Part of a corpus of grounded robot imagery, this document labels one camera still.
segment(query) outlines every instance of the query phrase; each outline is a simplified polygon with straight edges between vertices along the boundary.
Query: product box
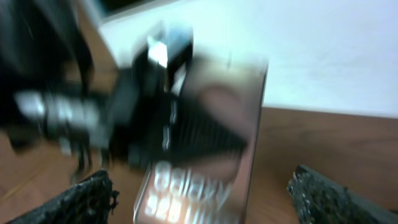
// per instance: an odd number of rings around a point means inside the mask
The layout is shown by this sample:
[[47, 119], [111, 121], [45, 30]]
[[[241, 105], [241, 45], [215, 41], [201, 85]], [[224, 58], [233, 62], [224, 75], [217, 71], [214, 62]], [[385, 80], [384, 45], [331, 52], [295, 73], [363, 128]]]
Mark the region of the product box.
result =
[[253, 55], [208, 52], [195, 52], [179, 94], [197, 100], [247, 146], [243, 152], [231, 149], [178, 166], [153, 164], [134, 205], [136, 224], [245, 221], [268, 62]]

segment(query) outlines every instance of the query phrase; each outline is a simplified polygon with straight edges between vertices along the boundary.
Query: wooden table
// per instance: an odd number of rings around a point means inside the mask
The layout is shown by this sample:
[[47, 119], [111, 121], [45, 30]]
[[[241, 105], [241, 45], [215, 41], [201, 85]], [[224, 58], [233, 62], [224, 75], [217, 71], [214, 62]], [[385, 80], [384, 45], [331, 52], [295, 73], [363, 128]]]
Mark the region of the wooden table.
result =
[[[68, 188], [76, 160], [56, 146], [43, 142], [16, 156], [1, 136], [0, 149], [0, 223]], [[398, 120], [264, 108], [246, 223], [298, 223], [286, 186], [299, 164], [397, 210], [397, 161]], [[122, 197], [109, 223], [132, 223], [143, 173], [113, 164], [110, 176]]]

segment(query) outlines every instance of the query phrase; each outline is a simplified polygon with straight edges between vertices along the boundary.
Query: wood grain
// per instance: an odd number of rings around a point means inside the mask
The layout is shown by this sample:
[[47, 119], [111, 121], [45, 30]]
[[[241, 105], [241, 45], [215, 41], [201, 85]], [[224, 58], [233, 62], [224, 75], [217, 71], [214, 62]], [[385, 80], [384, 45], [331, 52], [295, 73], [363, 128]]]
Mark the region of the wood grain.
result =
[[[76, 161], [60, 155], [57, 146], [43, 142], [16, 156], [1, 136], [0, 149], [0, 223], [67, 189]], [[397, 210], [397, 149], [395, 119], [264, 108], [246, 223], [298, 223], [286, 186], [299, 164]], [[123, 164], [111, 166], [121, 197], [109, 223], [132, 223], [143, 175]]]

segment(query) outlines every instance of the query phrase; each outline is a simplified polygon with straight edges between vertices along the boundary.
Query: brown box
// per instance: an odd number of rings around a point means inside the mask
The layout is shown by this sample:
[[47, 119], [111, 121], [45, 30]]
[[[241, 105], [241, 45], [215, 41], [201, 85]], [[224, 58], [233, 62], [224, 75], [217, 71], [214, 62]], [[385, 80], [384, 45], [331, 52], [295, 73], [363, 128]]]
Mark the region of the brown box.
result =
[[181, 94], [198, 99], [214, 119], [246, 139], [247, 148], [238, 156], [221, 154], [178, 167], [154, 164], [137, 196], [134, 223], [245, 221], [268, 61], [227, 51], [215, 55], [195, 52]]

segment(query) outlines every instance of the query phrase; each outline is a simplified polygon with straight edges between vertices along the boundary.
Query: white background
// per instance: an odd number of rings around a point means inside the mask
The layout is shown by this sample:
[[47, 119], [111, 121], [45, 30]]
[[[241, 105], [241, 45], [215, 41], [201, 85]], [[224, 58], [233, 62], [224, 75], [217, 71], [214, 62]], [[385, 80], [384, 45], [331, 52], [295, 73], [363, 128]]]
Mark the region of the white background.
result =
[[161, 19], [270, 59], [264, 105], [398, 118], [398, 1], [185, 0], [99, 28], [119, 66]]

